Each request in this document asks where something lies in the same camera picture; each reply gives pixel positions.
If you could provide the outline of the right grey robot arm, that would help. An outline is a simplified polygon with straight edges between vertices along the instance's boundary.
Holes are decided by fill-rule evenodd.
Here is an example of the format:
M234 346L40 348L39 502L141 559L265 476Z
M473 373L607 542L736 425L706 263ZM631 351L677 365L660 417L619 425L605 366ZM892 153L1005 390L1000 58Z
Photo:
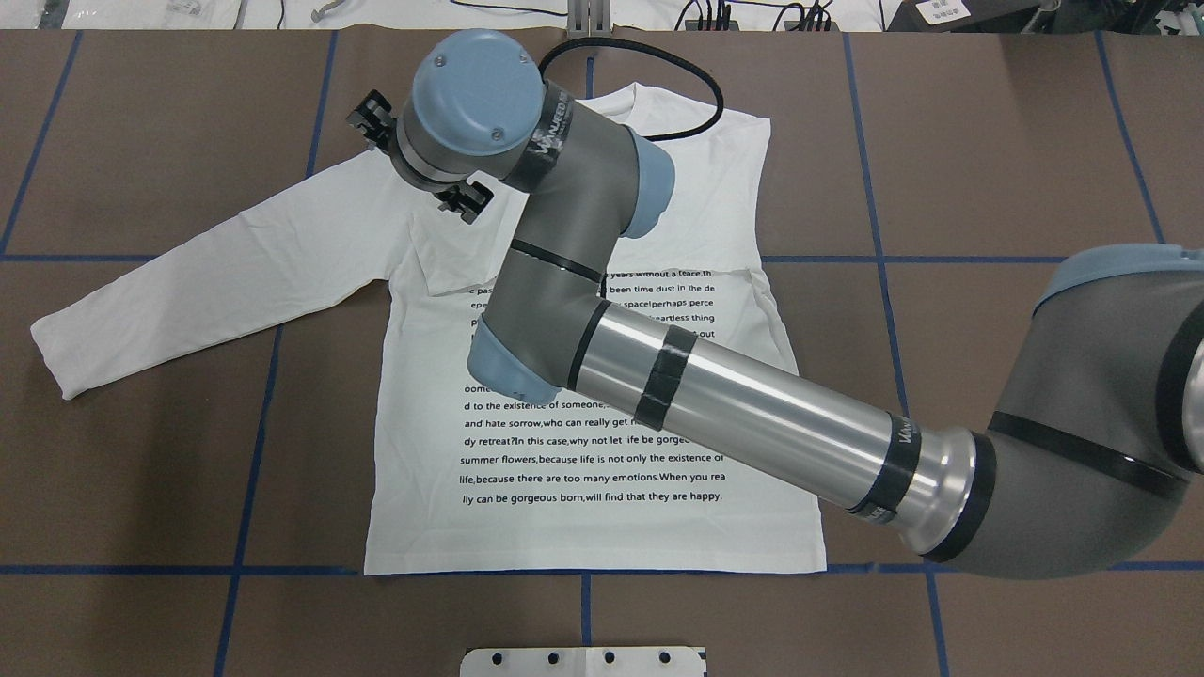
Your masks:
M577 99L503 34L452 34L405 104L348 116L364 186L417 201L386 332L367 575L810 573L818 501L964 573L1134 557L1202 472L1202 252L1067 258L988 428L799 377L761 273L765 118L632 83Z

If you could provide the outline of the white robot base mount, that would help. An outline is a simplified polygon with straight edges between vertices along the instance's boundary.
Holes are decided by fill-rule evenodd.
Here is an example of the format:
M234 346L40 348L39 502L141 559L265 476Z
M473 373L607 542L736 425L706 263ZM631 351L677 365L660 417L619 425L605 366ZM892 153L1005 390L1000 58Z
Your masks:
M689 646L479 648L460 676L706 676L704 648Z

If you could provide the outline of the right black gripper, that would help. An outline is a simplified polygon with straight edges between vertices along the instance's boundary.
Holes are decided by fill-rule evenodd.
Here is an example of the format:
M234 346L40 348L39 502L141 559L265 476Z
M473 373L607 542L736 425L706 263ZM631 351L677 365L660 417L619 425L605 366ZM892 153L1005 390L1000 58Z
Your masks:
M371 90L346 117L346 123L361 133L371 147L388 151L394 139L396 118L391 104L377 89Z

